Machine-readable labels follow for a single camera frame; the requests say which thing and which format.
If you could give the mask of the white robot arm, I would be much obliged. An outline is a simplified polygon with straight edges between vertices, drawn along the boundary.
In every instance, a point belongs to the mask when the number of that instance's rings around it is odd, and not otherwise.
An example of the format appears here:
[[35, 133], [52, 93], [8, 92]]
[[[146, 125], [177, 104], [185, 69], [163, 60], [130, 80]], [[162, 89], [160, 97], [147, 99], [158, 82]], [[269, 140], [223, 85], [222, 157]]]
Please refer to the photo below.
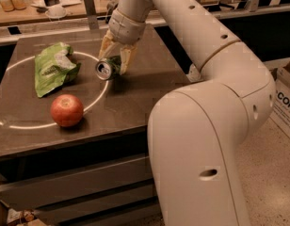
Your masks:
[[148, 147], [166, 226], [250, 226], [235, 149], [269, 117], [275, 82], [261, 60], [196, 0], [120, 0], [100, 54], [121, 44], [124, 66], [157, 8], [201, 81], [154, 106]]

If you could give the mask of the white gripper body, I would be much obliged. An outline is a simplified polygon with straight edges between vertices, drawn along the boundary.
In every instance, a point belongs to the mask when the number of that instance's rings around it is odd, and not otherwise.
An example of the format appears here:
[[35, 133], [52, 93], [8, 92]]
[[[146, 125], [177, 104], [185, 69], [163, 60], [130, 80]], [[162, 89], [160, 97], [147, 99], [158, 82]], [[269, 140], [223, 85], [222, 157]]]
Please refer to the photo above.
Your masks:
[[114, 41], [133, 45], [142, 38], [146, 24], [131, 20], [115, 9], [108, 26]]

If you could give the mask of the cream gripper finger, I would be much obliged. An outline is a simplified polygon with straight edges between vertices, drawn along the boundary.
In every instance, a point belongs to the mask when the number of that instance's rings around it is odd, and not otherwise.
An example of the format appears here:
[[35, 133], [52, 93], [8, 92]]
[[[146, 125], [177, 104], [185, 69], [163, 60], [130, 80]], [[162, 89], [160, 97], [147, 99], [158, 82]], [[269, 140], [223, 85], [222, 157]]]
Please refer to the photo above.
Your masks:
[[121, 70], [120, 75], [126, 73], [128, 67], [130, 66], [131, 62], [134, 59], [134, 56], [137, 52], [137, 46], [133, 45], [124, 45], [121, 49]]
[[117, 41], [115, 41], [114, 35], [110, 30], [107, 30], [101, 44], [100, 52], [98, 55], [99, 59], [104, 57], [108, 57], [109, 54], [119, 45]]

